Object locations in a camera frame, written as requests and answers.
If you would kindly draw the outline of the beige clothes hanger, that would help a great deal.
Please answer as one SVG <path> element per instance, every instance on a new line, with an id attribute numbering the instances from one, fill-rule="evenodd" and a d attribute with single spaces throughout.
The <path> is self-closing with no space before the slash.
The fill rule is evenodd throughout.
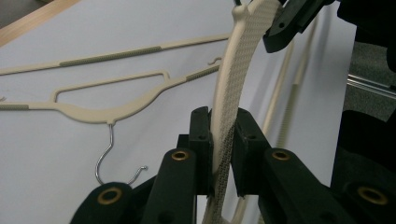
<path id="1" fill-rule="evenodd" d="M 207 200 L 203 224 L 224 223 L 221 213 L 233 150 L 234 124 L 245 77 L 259 42 L 281 8 L 279 0 L 252 0 L 250 3 L 236 1 L 232 10 L 233 30 L 219 65 L 211 113 L 214 194 Z"/>
<path id="2" fill-rule="evenodd" d="M 126 51 L 119 51 L 109 54 L 96 55 L 86 58 L 78 58 L 68 61 L 55 61 L 50 63 L 30 64 L 24 66 L 1 68 L 0 76 L 14 75 L 25 72 L 48 70 L 60 67 L 72 67 L 90 63 L 101 63 L 112 60 L 119 60 L 130 57 L 137 57 L 151 53 L 161 52 L 169 49 L 186 48 L 195 45 L 214 43 L 218 41 L 225 41 L 229 38 L 227 34 L 211 35 L 204 37 L 196 37 L 192 39 L 179 40 L 175 42 L 163 43 L 160 45 L 147 46 L 140 49 L 131 49 Z M 100 167 L 106 155 L 114 147 L 114 126 L 117 121 L 129 118 L 138 112 L 148 107 L 162 92 L 174 88 L 175 86 L 193 81 L 197 78 L 205 77 L 213 74 L 219 70 L 219 60 L 214 59 L 208 64 L 208 67 L 198 70 L 196 72 L 187 74 L 183 77 L 170 77 L 168 72 L 164 70 L 157 70 L 137 75 L 126 77 L 116 77 L 102 81 L 89 82 L 86 84 L 78 84 L 70 87 L 64 87 L 53 91 L 47 102 L 6 102 L 5 99 L 0 98 L 0 111 L 23 111 L 23 110 L 53 110 L 58 111 L 70 119 L 90 123 L 90 124 L 106 124 L 109 129 L 109 145 L 106 150 L 99 157 L 95 164 L 95 178 L 99 184 L 103 184 L 104 180 L 100 176 Z M 125 105 L 116 106 L 107 109 L 89 109 L 77 105 L 70 105 L 60 103 L 58 96 L 67 91 L 76 91 L 82 89 L 93 88 L 97 86 L 114 84 L 127 80 L 134 80 L 146 77 L 160 76 L 163 82 L 158 86 L 146 91 L 137 99 Z"/>

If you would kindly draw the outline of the metal rail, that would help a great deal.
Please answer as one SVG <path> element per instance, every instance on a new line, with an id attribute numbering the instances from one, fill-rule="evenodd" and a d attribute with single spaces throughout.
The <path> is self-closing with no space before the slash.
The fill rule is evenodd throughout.
<path id="1" fill-rule="evenodd" d="M 349 86 L 396 100 L 396 86 L 385 85 L 368 78 L 354 75 L 348 75 L 346 83 Z"/>

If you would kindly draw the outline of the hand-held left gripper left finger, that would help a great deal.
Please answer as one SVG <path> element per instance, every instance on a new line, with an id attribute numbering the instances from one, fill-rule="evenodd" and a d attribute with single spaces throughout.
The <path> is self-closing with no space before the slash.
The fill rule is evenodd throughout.
<path id="1" fill-rule="evenodd" d="M 210 132 L 211 113 L 207 106 L 191 112 L 188 133 L 181 134 L 177 139 L 177 147 L 187 148 L 196 154 L 196 175 L 198 195 L 212 196 L 213 187 L 213 140 Z"/>

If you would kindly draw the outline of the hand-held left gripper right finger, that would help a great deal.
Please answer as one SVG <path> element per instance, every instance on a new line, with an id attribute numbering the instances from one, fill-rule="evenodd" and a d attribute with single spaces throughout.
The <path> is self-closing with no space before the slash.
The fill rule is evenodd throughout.
<path id="1" fill-rule="evenodd" d="M 262 158 L 269 147 L 253 116 L 239 108 L 234 126 L 232 168 L 239 197 L 258 195 L 262 186 Z"/>

